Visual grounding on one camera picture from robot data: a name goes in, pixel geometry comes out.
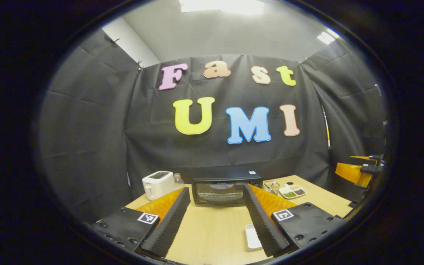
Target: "green food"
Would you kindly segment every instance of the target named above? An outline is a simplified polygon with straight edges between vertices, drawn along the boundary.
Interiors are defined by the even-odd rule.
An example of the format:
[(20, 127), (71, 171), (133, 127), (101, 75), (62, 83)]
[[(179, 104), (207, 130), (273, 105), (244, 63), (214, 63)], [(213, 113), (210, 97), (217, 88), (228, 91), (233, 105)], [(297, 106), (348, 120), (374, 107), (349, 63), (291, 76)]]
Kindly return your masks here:
[(288, 198), (292, 198), (292, 197), (297, 196), (294, 192), (284, 193), (284, 195)]

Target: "pink letter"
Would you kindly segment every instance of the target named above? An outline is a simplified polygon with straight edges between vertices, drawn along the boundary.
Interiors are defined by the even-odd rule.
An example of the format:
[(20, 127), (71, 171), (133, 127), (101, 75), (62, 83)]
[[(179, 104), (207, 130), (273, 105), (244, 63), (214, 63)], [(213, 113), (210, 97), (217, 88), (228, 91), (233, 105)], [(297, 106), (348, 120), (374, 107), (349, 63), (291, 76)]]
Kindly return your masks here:
[(176, 81), (179, 81), (182, 77), (182, 71), (181, 70), (175, 71), (176, 69), (187, 70), (187, 64), (184, 63), (184, 64), (170, 66), (170, 67), (163, 67), (162, 68), (163, 81), (161, 85), (158, 87), (158, 89), (165, 90), (165, 89), (172, 89), (176, 87), (176, 83), (173, 82), (173, 78)]
[(296, 123), (296, 106), (294, 105), (282, 105), (279, 109), (284, 112), (284, 119), (286, 120), (286, 130), (284, 131), (285, 136), (296, 136), (300, 134), (300, 130), (297, 128)]

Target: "oven door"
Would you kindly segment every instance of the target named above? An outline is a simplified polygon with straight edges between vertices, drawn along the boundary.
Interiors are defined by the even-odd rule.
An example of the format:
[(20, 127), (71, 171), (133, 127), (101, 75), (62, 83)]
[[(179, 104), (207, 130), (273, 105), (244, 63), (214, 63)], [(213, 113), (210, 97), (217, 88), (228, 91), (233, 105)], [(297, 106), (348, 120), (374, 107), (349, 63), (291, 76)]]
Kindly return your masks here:
[(207, 205), (244, 204), (243, 188), (247, 182), (194, 183), (195, 202)]

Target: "blue letter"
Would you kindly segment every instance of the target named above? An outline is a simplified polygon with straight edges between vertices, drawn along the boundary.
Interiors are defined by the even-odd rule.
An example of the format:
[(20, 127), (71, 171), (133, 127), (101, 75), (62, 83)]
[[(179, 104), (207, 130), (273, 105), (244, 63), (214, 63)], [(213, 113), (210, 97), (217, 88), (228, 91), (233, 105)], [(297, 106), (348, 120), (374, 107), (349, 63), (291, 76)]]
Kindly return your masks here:
[(237, 144), (243, 141), (243, 138), (240, 136), (240, 130), (246, 141), (251, 141), (255, 129), (255, 141), (263, 142), (271, 140), (271, 135), (268, 132), (269, 109), (267, 107), (255, 108), (250, 120), (240, 107), (229, 107), (225, 112), (230, 116), (231, 136), (227, 140), (229, 144)]

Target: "white ceiling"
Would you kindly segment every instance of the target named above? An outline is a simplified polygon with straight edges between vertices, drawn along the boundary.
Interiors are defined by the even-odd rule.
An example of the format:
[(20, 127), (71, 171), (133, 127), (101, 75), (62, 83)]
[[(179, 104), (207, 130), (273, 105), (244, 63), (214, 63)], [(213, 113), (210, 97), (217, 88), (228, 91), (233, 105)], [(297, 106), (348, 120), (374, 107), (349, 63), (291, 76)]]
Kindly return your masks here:
[(261, 15), (182, 13), (179, 0), (154, 0), (123, 16), (161, 62), (210, 54), (252, 54), (303, 61), (325, 44), (315, 18), (279, 0)]

